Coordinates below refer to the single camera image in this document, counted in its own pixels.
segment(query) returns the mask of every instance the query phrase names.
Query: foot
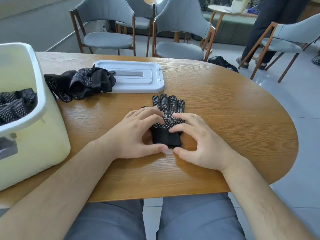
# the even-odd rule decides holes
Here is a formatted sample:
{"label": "foot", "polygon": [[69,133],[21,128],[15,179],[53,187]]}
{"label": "foot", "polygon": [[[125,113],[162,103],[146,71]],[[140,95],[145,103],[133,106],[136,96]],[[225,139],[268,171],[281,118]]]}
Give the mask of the foot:
{"label": "foot", "polygon": [[267,65],[268,65],[268,63],[261,63],[261,65],[258,67],[258,69],[263,71],[264,69],[266,69]]}
{"label": "foot", "polygon": [[[242,62],[242,56],[238,57],[236,61],[240,65]],[[248,67],[249,67],[249,64],[247,62],[243,63],[242,68],[248,69]]]}

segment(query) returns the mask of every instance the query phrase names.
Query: person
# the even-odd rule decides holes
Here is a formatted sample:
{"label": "person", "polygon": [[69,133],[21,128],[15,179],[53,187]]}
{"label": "person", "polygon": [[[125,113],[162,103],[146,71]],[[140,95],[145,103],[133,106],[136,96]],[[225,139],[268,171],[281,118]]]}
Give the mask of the person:
{"label": "person", "polygon": [[[240,64],[242,60],[246,58],[272,22],[281,24],[296,23],[310,1],[311,0],[259,0],[258,17],[253,25],[242,56],[236,60],[237,63]],[[242,68],[249,67],[249,63],[257,49],[258,48],[250,54],[246,62],[242,65]],[[259,69],[264,70],[275,54],[275,51],[267,51]]]}
{"label": "person", "polygon": [[[46,181],[0,218],[1,240],[146,239],[143,201],[87,203],[116,158],[138,158],[168,150],[144,145],[142,136],[164,123],[156,107],[129,112],[101,138],[87,144]],[[195,114],[174,113],[186,121],[170,129],[198,143],[196,151],[176,147],[181,159],[219,170],[244,211],[257,240],[316,237],[295,217],[251,162],[234,151]],[[157,239],[245,239],[227,193],[163,198]]]}

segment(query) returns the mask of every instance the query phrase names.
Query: black pants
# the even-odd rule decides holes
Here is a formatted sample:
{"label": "black pants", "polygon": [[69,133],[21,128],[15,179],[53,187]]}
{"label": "black pants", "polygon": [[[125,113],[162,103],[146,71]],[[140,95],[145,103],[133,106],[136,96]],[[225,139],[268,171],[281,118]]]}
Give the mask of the black pants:
{"label": "black pants", "polygon": [[[243,51],[244,59],[262,34],[266,31],[272,22],[280,24],[294,24],[311,0],[260,0],[258,4],[259,15],[254,23],[247,45]],[[249,56],[246,62],[250,62],[254,52]],[[275,55],[274,51],[267,51],[262,62],[268,63]]]}

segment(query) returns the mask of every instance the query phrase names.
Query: person's right hand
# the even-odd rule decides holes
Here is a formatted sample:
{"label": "person's right hand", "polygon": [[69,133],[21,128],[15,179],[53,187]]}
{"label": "person's right hand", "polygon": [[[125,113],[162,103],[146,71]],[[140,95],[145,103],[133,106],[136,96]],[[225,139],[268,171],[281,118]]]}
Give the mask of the person's right hand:
{"label": "person's right hand", "polygon": [[197,150],[187,151],[176,147],[174,152],[183,160],[204,168],[224,171],[237,157],[241,157],[220,136],[218,136],[206,122],[198,115],[192,113],[174,113],[175,118],[186,121],[178,124],[169,132],[185,132],[192,136],[197,142]]}

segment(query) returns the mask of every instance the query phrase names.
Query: forearm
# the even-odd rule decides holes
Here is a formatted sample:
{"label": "forearm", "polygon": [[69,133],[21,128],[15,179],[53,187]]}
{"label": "forearm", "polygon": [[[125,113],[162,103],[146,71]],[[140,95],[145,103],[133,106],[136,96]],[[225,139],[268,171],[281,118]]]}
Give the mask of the forearm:
{"label": "forearm", "polygon": [[63,239],[114,158],[86,145],[0,218],[0,239]]}
{"label": "forearm", "polygon": [[239,155],[223,175],[257,240],[316,239],[274,193],[249,160]]}

